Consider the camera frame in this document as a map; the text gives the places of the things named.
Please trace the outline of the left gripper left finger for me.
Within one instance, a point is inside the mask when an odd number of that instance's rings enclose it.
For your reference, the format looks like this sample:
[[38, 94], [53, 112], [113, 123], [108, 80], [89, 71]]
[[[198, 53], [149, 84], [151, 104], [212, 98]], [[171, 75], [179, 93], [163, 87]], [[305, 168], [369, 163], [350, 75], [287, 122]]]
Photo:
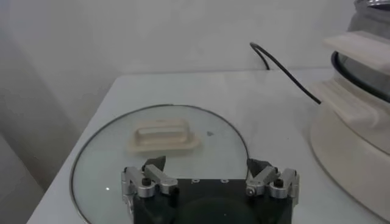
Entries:
[[148, 159], [141, 169], [125, 167], [121, 172], [122, 197], [137, 195], [141, 198], [151, 198], [159, 190], [163, 195], [171, 195], [178, 188], [179, 182], [167, 176], [165, 168], [166, 157]]

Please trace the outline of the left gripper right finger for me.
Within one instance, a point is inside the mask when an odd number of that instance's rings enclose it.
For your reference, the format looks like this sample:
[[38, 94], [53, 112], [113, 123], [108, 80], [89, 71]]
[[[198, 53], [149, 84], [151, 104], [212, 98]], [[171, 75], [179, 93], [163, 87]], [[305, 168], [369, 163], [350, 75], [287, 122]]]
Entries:
[[246, 194], [257, 197], [268, 193], [272, 198], [299, 199], [300, 176], [294, 169], [282, 172], [267, 161], [247, 159], [250, 176], [246, 180]]

